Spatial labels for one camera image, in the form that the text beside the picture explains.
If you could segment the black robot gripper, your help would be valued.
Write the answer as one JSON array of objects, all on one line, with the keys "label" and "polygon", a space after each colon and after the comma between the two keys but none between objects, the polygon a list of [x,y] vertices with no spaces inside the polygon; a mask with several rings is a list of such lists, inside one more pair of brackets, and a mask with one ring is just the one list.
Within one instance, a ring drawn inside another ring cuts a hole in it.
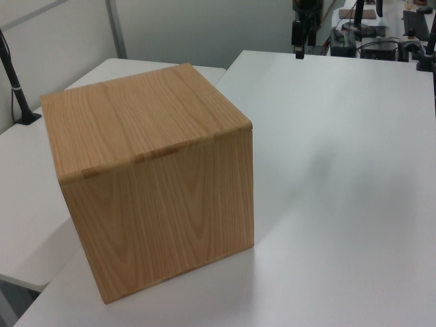
[{"label": "black robot gripper", "polygon": [[293,0],[293,9],[298,20],[292,23],[292,46],[297,59],[304,59],[303,23],[310,23],[307,33],[307,45],[316,45],[317,26],[321,24],[322,0]]}]

